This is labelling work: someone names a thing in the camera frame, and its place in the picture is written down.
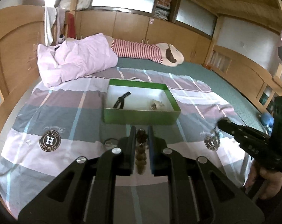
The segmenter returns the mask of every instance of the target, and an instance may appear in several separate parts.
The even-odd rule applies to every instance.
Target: blue object
[[[270,113],[265,112],[261,114],[261,124],[265,127],[273,127],[273,116]]]
[[[271,116],[268,112],[262,113],[260,120],[261,124],[267,129],[267,132],[270,136],[273,130],[273,116]]]

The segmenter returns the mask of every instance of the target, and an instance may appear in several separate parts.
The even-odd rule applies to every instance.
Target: red and white striped shirt
[[[111,49],[118,57],[148,59],[162,63],[161,50],[155,44],[143,44],[126,40],[113,39]]]

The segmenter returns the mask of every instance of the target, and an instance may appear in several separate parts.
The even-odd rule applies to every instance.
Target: wooden headboard
[[[236,51],[218,45],[213,47],[213,51],[208,65],[247,97],[260,112],[267,111],[266,108],[275,93],[282,96],[282,81],[279,79],[282,72],[281,65],[276,75],[272,77],[262,66]],[[225,56],[225,59],[216,63],[219,61],[217,56],[220,58]],[[271,92],[266,103],[262,105],[259,100],[267,87]]]
[[[68,20],[66,16],[65,35]],[[39,77],[39,43],[44,44],[44,7],[13,6],[0,10],[0,133],[15,105]]]

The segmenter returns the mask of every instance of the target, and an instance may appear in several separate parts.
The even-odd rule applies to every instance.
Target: cardboard box
[[[113,106],[125,93],[123,109]],[[152,110],[152,101],[164,104],[160,110]],[[104,107],[104,122],[120,125],[172,125],[181,110],[165,84],[111,79]]]

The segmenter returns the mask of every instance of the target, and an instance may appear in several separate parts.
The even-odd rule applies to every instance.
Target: cabinet door
[[[191,55],[195,51],[199,35],[178,25],[176,25],[175,32],[176,34],[173,46],[183,54],[185,61],[192,62]]]
[[[78,39],[97,33],[112,36],[116,12],[113,11],[82,11],[80,33]]]
[[[147,16],[117,12],[112,37],[141,43],[145,40],[148,23]]]
[[[175,29],[175,24],[154,18],[153,23],[148,25],[145,43],[148,41],[149,44],[173,44],[175,41]]]
[[[207,56],[210,44],[211,40],[204,36],[198,35],[195,52],[191,56],[191,62],[196,64],[203,64]]]

